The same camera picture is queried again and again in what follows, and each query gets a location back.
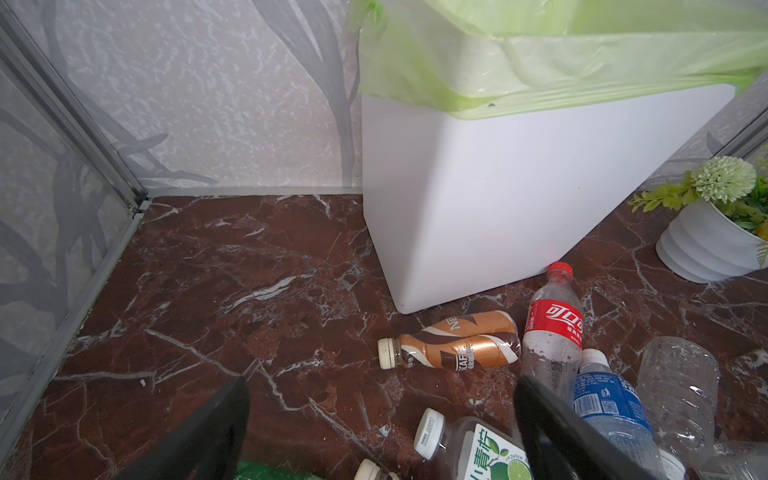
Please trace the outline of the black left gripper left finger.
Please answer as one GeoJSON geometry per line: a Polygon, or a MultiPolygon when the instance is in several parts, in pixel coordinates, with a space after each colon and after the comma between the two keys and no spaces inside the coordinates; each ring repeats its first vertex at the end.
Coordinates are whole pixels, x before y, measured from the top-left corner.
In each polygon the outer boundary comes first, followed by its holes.
{"type": "Polygon", "coordinates": [[[248,387],[238,377],[116,477],[233,479],[249,412],[248,387]]]}

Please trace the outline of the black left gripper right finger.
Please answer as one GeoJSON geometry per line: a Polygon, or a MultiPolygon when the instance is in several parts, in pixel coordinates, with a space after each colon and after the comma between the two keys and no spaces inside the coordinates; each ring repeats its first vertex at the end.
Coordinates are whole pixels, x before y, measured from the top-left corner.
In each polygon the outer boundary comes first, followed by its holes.
{"type": "Polygon", "coordinates": [[[519,378],[513,403],[535,480],[653,479],[535,378],[519,378]]]}

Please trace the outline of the blue label Pocari bottle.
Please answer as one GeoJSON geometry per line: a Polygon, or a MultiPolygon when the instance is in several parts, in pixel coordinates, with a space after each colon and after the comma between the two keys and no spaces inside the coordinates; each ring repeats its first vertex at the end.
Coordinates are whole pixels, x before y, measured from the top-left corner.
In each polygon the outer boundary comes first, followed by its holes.
{"type": "Polygon", "coordinates": [[[645,409],[634,387],[612,372],[605,354],[582,351],[575,379],[575,412],[656,479],[665,477],[645,409]]]}

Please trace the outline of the clear unlabelled plastic bottle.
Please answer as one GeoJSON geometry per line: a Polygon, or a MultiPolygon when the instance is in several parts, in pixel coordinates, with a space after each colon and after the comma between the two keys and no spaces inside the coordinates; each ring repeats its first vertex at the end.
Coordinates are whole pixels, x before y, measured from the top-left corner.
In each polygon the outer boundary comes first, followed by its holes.
{"type": "Polygon", "coordinates": [[[646,346],[637,392],[668,479],[683,479],[711,455],[719,380],[714,355],[694,342],[663,336],[646,346]]]}

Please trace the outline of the square clear plastic bottle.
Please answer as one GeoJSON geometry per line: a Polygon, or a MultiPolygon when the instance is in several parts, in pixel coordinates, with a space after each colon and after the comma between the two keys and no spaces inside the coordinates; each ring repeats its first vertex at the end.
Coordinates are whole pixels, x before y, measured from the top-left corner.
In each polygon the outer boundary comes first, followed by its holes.
{"type": "Polygon", "coordinates": [[[767,480],[767,444],[745,441],[715,443],[711,455],[695,472],[705,480],[767,480]]]}

